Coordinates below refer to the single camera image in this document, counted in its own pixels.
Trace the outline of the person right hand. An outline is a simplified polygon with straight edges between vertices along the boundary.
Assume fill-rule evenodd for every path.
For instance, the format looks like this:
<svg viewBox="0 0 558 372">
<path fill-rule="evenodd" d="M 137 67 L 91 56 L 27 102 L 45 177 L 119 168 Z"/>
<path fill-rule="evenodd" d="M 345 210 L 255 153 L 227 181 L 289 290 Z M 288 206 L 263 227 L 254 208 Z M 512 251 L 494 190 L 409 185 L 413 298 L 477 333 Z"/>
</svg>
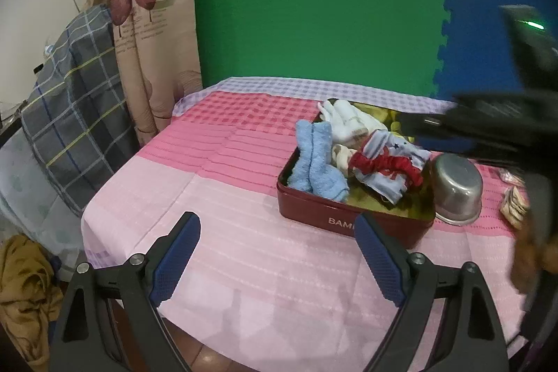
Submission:
<svg viewBox="0 0 558 372">
<path fill-rule="evenodd" d="M 541 271 L 557 275 L 557 236 L 546 244 L 537 246 L 534 240 L 534 219 L 530 211 L 523 217 L 522 227 L 517 231 L 510 281 L 521 295 L 527 295 L 535 287 Z"/>
</svg>

